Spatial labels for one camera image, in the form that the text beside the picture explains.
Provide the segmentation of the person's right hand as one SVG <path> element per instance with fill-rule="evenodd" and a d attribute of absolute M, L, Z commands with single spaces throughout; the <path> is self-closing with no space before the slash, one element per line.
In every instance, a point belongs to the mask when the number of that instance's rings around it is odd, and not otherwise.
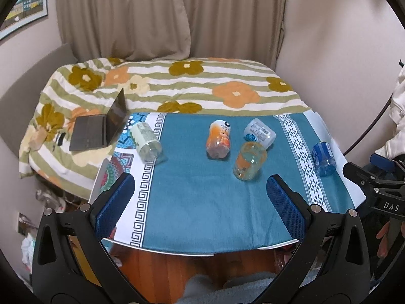
<path fill-rule="evenodd" d="M 387 222 L 376 235 L 376 239 L 380 240 L 380 244 L 378 246 L 378 252 L 377 252 L 377 256 L 379 258 L 385 258 L 388 254 L 389 245 L 388 245 L 387 235 L 389 232 L 389 228 L 390 228 L 390 222 Z"/>

